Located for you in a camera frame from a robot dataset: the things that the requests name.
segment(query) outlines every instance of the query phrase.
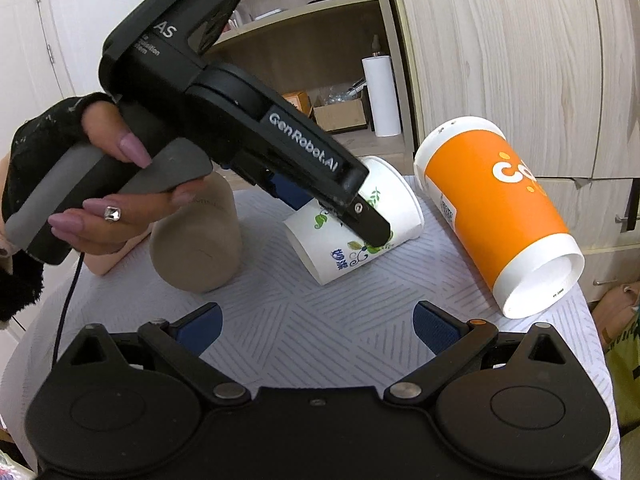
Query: white paper cup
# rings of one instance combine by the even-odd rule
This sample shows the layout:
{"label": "white paper cup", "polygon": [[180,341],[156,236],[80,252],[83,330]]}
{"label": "white paper cup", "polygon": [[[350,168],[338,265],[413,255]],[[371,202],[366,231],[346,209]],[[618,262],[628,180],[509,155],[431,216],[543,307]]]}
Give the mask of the white paper cup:
{"label": "white paper cup", "polygon": [[506,317],[545,310],[580,278],[578,244],[492,122],[461,117],[441,124],[418,149],[414,171]]}
{"label": "white paper cup", "polygon": [[312,200],[284,225],[289,242],[320,285],[417,238],[424,229],[420,204],[404,178],[381,158],[365,156],[360,160],[369,168],[360,195],[391,224],[392,237],[381,248],[369,247],[317,200]]}

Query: black fingerless glove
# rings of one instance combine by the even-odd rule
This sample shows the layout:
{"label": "black fingerless glove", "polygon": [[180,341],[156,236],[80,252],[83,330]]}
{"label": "black fingerless glove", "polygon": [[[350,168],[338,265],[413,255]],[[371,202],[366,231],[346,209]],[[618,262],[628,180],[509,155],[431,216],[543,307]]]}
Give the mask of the black fingerless glove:
{"label": "black fingerless glove", "polygon": [[[16,132],[11,145],[9,170],[2,193],[2,218],[20,209],[27,197],[71,146],[86,140],[82,114],[98,101],[113,103],[102,93],[71,97],[28,121]],[[0,267],[0,321],[8,321],[42,293],[44,266],[23,251],[13,256],[13,272]]]}

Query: pivot bolt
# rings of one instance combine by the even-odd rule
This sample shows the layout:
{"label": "pivot bolt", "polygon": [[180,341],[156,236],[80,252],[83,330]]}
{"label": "pivot bolt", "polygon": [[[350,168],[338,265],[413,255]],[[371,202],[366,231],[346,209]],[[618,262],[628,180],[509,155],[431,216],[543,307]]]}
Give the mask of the pivot bolt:
{"label": "pivot bolt", "polygon": [[415,383],[396,383],[389,391],[398,399],[415,399],[422,393],[422,388]]}
{"label": "pivot bolt", "polygon": [[239,399],[245,392],[245,387],[238,383],[222,383],[213,388],[213,394],[223,400]]}

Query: hand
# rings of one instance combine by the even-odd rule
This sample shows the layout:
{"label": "hand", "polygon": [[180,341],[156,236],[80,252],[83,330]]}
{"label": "hand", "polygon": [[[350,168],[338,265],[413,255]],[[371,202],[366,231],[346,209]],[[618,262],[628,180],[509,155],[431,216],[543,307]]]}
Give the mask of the hand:
{"label": "hand", "polygon": [[[108,155],[140,168],[151,164],[144,145],[131,133],[115,105],[108,102],[90,105],[82,115],[82,129],[90,142]],[[168,193],[91,198],[82,203],[82,209],[51,215],[49,225],[55,237],[78,251],[96,255],[116,253],[129,239],[144,233],[149,224],[192,202],[204,186],[204,180],[198,179]],[[120,208],[119,221],[104,220],[107,206]]]}

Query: striped pattern tablecloth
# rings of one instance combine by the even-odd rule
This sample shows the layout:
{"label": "striped pattern tablecloth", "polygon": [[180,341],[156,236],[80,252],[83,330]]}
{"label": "striped pattern tablecloth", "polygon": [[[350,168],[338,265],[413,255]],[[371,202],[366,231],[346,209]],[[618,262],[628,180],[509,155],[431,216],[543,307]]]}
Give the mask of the striped pattern tablecloth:
{"label": "striped pattern tablecloth", "polygon": [[[408,178],[416,194],[412,178]],[[83,269],[72,300],[62,349],[90,322],[112,332],[151,319],[176,320],[207,301],[220,304],[223,330],[202,358],[249,387],[375,385],[379,391],[433,358],[416,337],[412,312],[429,300],[461,320],[482,317],[501,330],[526,332],[552,323],[587,370],[611,414],[611,432],[594,470],[620,480],[620,436],[612,386],[598,335],[576,286],[547,311],[504,318],[476,268],[440,213],[420,199],[426,227],[409,241],[326,286],[319,286],[289,246],[282,202],[259,190],[236,192],[242,224],[241,272],[205,295],[187,294],[154,271],[146,244],[103,278]],[[0,413],[23,454],[35,464],[23,430],[24,413],[50,364],[68,282],[52,294],[18,345],[0,386]]]}

